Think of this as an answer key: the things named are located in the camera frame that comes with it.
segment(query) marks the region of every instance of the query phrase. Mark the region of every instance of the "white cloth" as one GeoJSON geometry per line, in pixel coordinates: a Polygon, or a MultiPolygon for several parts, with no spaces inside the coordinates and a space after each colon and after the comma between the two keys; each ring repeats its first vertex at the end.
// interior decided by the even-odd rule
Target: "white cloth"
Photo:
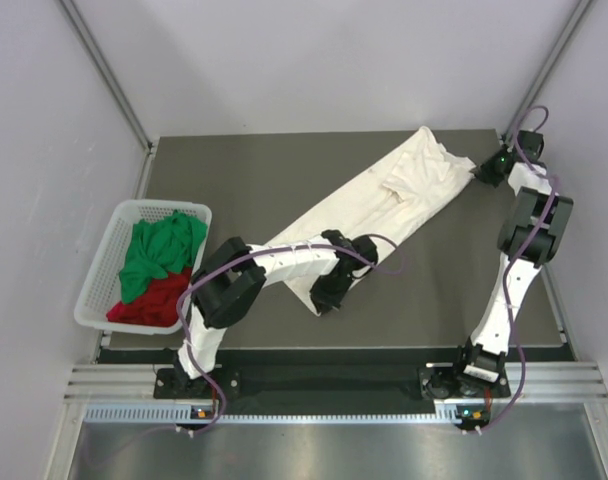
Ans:
{"type": "MultiPolygon", "coordinates": [[[[421,127],[268,244],[296,242],[337,229],[347,238],[379,233],[399,245],[464,189],[472,178],[473,167],[471,160],[448,153],[427,127],[421,127]]],[[[381,262],[393,248],[382,241],[375,242],[381,262]]],[[[309,292],[316,279],[309,276],[286,282],[315,314],[309,292]]]]}

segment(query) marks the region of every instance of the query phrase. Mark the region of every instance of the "metal floor panel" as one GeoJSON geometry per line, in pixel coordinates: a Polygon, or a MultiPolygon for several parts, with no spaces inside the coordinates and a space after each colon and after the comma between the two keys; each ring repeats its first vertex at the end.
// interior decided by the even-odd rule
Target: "metal floor panel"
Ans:
{"type": "MultiPolygon", "coordinates": [[[[102,461],[148,425],[84,425],[102,461]]],[[[223,425],[203,437],[157,432],[100,471],[79,454],[70,478],[600,480],[582,405],[519,406],[481,437],[444,425],[223,425]]]]}

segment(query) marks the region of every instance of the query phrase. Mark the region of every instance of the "green cloth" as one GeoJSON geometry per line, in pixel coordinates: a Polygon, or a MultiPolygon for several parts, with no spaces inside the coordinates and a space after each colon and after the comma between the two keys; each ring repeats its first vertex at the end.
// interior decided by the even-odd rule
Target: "green cloth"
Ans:
{"type": "Polygon", "coordinates": [[[131,303],[146,292],[152,279],[192,267],[205,238],[206,224],[178,211],[159,222],[140,220],[133,225],[133,238],[120,271],[122,303],[131,303]]]}

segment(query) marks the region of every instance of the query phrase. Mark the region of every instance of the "gray table surface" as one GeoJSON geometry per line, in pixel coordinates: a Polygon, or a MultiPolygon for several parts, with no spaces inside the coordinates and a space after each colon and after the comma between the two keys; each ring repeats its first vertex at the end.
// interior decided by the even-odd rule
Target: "gray table surface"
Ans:
{"type": "MultiPolygon", "coordinates": [[[[434,132],[479,163],[498,148],[493,130],[434,132]]],[[[229,237],[263,244],[403,142],[409,132],[163,137],[146,196],[208,205],[206,255],[229,237]]],[[[283,284],[264,289],[223,348],[441,347],[462,344],[480,321],[499,265],[496,241],[514,194],[475,181],[400,247],[402,275],[374,273],[340,311],[314,316],[283,284]]],[[[384,265],[395,268],[391,255],[384,265]]],[[[518,317],[521,342],[560,345],[541,278],[518,317]]],[[[181,334],[113,334],[111,348],[181,344],[181,334]]]]}

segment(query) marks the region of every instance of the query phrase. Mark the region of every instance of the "cable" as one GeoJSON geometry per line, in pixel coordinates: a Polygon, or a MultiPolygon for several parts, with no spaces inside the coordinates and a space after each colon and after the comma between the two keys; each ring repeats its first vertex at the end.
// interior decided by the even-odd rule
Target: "cable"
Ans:
{"type": "MultiPolygon", "coordinates": [[[[387,242],[389,245],[391,245],[393,247],[394,250],[397,250],[398,253],[400,253],[400,255],[401,255],[401,252],[399,252],[399,250],[397,249],[397,244],[390,238],[387,238],[384,235],[380,235],[378,233],[369,233],[369,234],[367,234],[367,236],[372,237],[372,238],[377,238],[377,239],[387,242]]],[[[177,315],[178,315],[180,321],[182,322],[182,328],[184,329],[184,335],[186,337],[185,338],[186,353],[188,355],[189,360],[193,364],[193,367],[195,367],[195,370],[197,370],[199,372],[199,374],[204,378],[204,380],[206,380],[211,385],[211,387],[213,387],[213,389],[217,392],[217,395],[220,397],[220,400],[222,401],[222,405],[218,409],[215,417],[213,417],[211,422],[208,423],[204,428],[197,430],[195,432],[196,434],[197,433],[202,434],[204,432],[207,432],[208,430],[212,429],[215,426],[215,424],[220,420],[220,418],[222,418],[222,415],[224,415],[224,412],[226,411],[226,408],[228,406],[228,401],[226,399],[226,395],[224,394],[224,391],[222,390],[222,388],[213,379],[213,377],[211,377],[208,373],[206,373],[202,369],[202,367],[199,365],[199,363],[195,359],[195,356],[193,355],[193,349],[192,349],[192,345],[191,345],[191,341],[190,341],[191,332],[189,329],[188,322],[186,321],[186,317],[184,316],[184,312],[182,311],[182,307],[184,306],[184,301],[186,300],[186,298],[189,295],[191,295],[195,290],[200,288],[205,283],[211,281],[213,278],[217,277],[218,275],[221,275],[222,273],[230,270],[231,268],[236,267],[237,265],[246,262],[247,260],[250,260],[255,257],[261,257],[264,255],[274,255],[276,253],[293,252],[295,250],[308,250],[311,248],[318,249],[318,250],[335,250],[337,252],[344,253],[346,255],[349,255],[349,256],[359,260],[360,262],[364,263],[365,265],[371,267],[373,270],[377,270],[377,271],[379,271],[381,273],[385,273],[387,275],[399,275],[400,273],[402,273],[404,271],[404,265],[406,263],[406,259],[402,255],[400,267],[397,270],[387,270],[385,268],[382,268],[381,265],[377,265],[375,263],[368,261],[366,258],[362,257],[361,255],[359,255],[358,253],[355,253],[352,250],[349,250],[349,249],[343,248],[343,247],[338,247],[336,245],[329,245],[329,244],[313,243],[313,244],[304,244],[304,245],[296,245],[296,246],[274,247],[274,248],[267,248],[265,250],[258,250],[255,252],[251,252],[251,253],[243,255],[239,258],[236,258],[235,260],[228,262],[227,264],[221,266],[220,268],[209,273],[208,275],[205,275],[204,277],[200,278],[197,282],[195,282],[193,285],[189,286],[189,288],[187,288],[186,291],[184,293],[182,293],[182,295],[180,295],[180,297],[177,300],[177,304],[176,304],[177,315]]]]}
{"type": "Polygon", "coordinates": [[[506,306],[507,306],[506,310],[508,312],[509,339],[512,340],[513,343],[515,343],[515,348],[517,349],[517,354],[520,359],[521,377],[520,377],[520,383],[518,384],[517,389],[515,390],[515,394],[513,395],[511,400],[506,404],[506,407],[504,407],[504,409],[497,415],[497,417],[493,418],[488,423],[488,425],[486,425],[485,427],[483,427],[481,429],[482,432],[488,431],[491,427],[493,427],[494,425],[497,425],[499,422],[501,422],[502,419],[505,418],[506,415],[508,414],[508,412],[513,408],[513,406],[515,405],[517,400],[522,395],[522,391],[524,390],[524,384],[526,383],[526,356],[524,355],[524,349],[522,348],[522,345],[520,344],[519,339],[517,337],[517,332],[515,331],[515,318],[513,316],[513,308],[511,308],[511,296],[508,293],[508,275],[509,275],[511,269],[513,268],[513,266],[515,265],[515,262],[517,262],[517,260],[526,251],[528,246],[531,244],[531,242],[537,235],[537,232],[542,228],[542,225],[544,225],[546,217],[548,216],[551,209],[553,208],[553,202],[555,201],[555,195],[559,191],[559,183],[560,183],[559,178],[556,175],[544,175],[544,174],[539,173],[535,169],[533,164],[529,161],[529,159],[526,157],[526,155],[524,154],[524,151],[522,150],[522,147],[520,146],[519,142],[517,141],[517,132],[520,130],[522,123],[524,123],[524,120],[528,117],[528,115],[535,110],[544,110],[544,113],[545,113],[544,120],[537,126],[535,131],[542,128],[542,126],[548,120],[548,114],[549,114],[548,108],[546,108],[544,105],[533,105],[528,110],[526,110],[526,112],[524,112],[524,115],[522,115],[522,118],[520,119],[520,121],[515,125],[515,128],[513,129],[513,134],[512,134],[513,147],[517,151],[520,158],[524,161],[524,163],[531,169],[531,171],[536,172],[539,177],[545,178],[549,181],[549,183],[551,185],[551,192],[549,193],[548,199],[546,200],[546,203],[544,204],[544,208],[542,209],[542,213],[540,214],[540,217],[538,218],[537,222],[535,222],[535,225],[533,226],[533,229],[526,237],[526,240],[524,240],[524,242],[522,243],[520,248],[518,248],[517,252],[515,252],[515,255],[513,256],[512,260],[509,261],[509,264],[506,267],[506,270],[504,271],[504,275],[502,277],[502,289],[504,290],[504,299],[506,300],[506,306]]]}
{"type": "MultiPolygon", "coordinates": [[[[184,334],[186,336],[186,341],[187,341],[186,351],[188,353],[188,358],[190,359],[190,361],[193,364],[193,366],[195,367],[195,369],[200,373],[200,375],[202,377],[204,377],[204,380],[206,380],[211,385],[211,387],[213,388],[213,391],[217,393],[217,395],[220,397],[220,399],[222,401],[222,405],[218,409],[216,416],[211,420],[210,423],[206,424],[201,429],[192,431],[192,433],[194,435],[202,434],[202,433],[210,430],[211,428],[213,428],[215,426],[215,424],[220,420],[220,418],[222,418],[222,415],[224,415],[228,402],[226,400],[226,395],[224,394],[224,391],[222,390],[222,388],[215,381],[215,379],[213,379],[213,377],[211,377],[208,373],[206,373],[202,369],[202,367],[200,367],[200,365],[197,363],[197,360],[195,359],[195,356],[193,355],[192,346],[190,343],[191,337],[190,337],[189,325],[188,325],[188,322],[186,321],[186,317],[184,316],[184,312],[182,312],[182,306],[184,305],[184,301],[186,300],[186,298],[189,295],[191,295],[191,293],[193,293],[195,290],[197,290],[202,285],[204,285],[205,283],[211,281],[213,278],[215,278],[218,275],[228,271],[229,269],[239,265],[240,263],[243,263],[243,262],[250,260],[252,258],[255,258],[255,257],[261,257],[264,255],[273,255],[276,253],[293,252],[295,250],[308,250],[308,249],[335,250],[337,252],[345,253],[346,255],[356,258],[360,262],[364,263],[365,265],[367,265],[367,266],[371,267],[372,269],[377,270],[381,273],[384,273],[387,275],[399,275],[400,273],[402,273],[404,271],[404,267],[406,264],[406,258],[404,256],[404,254],[398,250],[398,248],[397,248],[398,245],[390,238],[385,237],[384,235],[380,235],[379,233],[369,233],[369,234],[367,234],[367,236],[385,241],[386,243],[388,243],[389,245],[391,245],[393,247],[393,250],[396,250],[399,253],[399,255],[401,256],[401,261],[400,261],[400,267],[397,270],[387,270],[385,268],[382,268],[380,265],[377,265],[377,264],[374,264],[374,263],[368,261],[366,258],[362,257],[360,254],[355,253],[352,250],[349,250],[349,249],[343,248],[343,247],[338,247],[335,245],[313,243],[313,244],[297,245],[295,247],[275,247],[275,248],[268,248],[265,250],[259,250],[256,252],[251,252],[247,255],[244,255],[242,257],[239,257],[239,258],[236,258],[235,260],[230,261],[229,263],[221,266],[214,272],[209,273],[208,275],[200,278],[193,285],[189,286],[189,288],[187,288],[186,291],[184,293],[182,293],[182,295],[180,295],[180,297],[177,300],[176,310],[177,310],[179,319],[182,322],[182,327],[184,328],[184,334]]],[[[133,437],[131,440],[126,442],[124,445],[122,445],[121,447],[116,449],[114,452],[112,452],[107,458],[105,458],[101,462],[95,462],[91,459],[90,446],[89,446],[90,442],[88,441],[88,438],[84,438],[82,440],[84,460],[91,469],[100,470],[103,467],[105,467],[106,465],[108,465],[111,461],[113,461],[113,459],[115,459],[115,457],[117,457],[120,453],[122,453],[124,450],[126,450],[131,445],[133,445],[135,442],[141,440],[142,438],[148,436],[151,433],[161,432],[161,431],[166,431],[166,430],[177,431],[177,427],[173,426],[173,425],[160,425],[160,426],[156,426],[153,428],[149,428],[148,430],[144,430],[143,432],[139,433],[138,435],[133,437]]]]}

